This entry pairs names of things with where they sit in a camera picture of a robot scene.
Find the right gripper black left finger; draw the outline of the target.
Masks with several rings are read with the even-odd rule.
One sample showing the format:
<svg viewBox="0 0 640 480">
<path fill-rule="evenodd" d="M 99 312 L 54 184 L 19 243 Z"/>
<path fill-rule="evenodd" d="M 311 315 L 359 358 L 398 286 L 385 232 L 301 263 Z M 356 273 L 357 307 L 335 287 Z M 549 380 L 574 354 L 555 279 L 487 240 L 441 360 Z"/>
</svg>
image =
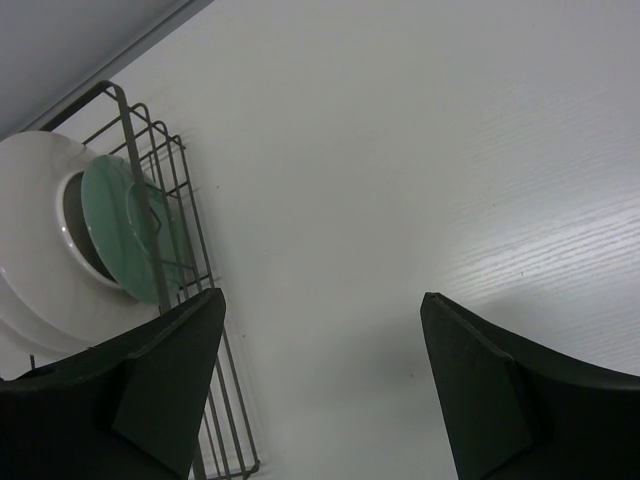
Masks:
<svg viewBox="0 0 640 480">
<path fill-rule="evenodd" d="M 224 330 L 209 288 L 1 383 L 4 479 L 186 479 Z"/>
</svg>

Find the small blue patterned plate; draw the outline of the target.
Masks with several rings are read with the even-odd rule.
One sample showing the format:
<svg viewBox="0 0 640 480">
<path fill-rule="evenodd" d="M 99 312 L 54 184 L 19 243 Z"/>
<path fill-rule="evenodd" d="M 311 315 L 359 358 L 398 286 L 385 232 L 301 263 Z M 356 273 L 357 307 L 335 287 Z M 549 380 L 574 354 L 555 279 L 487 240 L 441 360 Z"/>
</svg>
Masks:
<svg viewBox="0 0 640 480">
<path fill-rule="evenodd" d="M 144 180 L 168 294 L 174 296 L 187 283 L 191 267 L 185 229 L 177 206 L 151 178 Z M 136 300 L 158 304 L 150 236 L 144 232 L 129 163 L 115 155 L 94 158 L 82 176 L 81 204 L 89 236 L 109 274 Z"/>
</svg>

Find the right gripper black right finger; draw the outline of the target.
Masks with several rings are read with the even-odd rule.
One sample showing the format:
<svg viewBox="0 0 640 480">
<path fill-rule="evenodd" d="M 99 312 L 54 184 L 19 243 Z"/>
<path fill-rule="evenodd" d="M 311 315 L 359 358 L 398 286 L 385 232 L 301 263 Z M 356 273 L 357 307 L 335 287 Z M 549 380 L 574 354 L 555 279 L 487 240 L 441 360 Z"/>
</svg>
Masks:
<svg viewBox="0 0 640 480">
<path fill-rule="evenodd" d="M 636 479 L 639 379 L 561 354 L 440 293 L 421 323 L 461 479 Z"/>
</svg>

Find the white grey rimmed plate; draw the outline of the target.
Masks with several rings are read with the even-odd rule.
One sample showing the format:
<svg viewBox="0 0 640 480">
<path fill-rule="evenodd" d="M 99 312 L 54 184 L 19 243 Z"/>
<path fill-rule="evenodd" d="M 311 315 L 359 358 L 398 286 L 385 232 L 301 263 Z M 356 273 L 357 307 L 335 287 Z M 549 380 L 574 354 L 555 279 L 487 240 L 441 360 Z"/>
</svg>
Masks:
<svg viewBox="0 0 640 480">
<path fill-rule="evenodd" d="M 1 320 L 56 354 L 99 344 L 158 314 L 100 276 L 70 233 L 65 189 L 95 155 L 45 131 L 1 143 Z"/>
</svg>

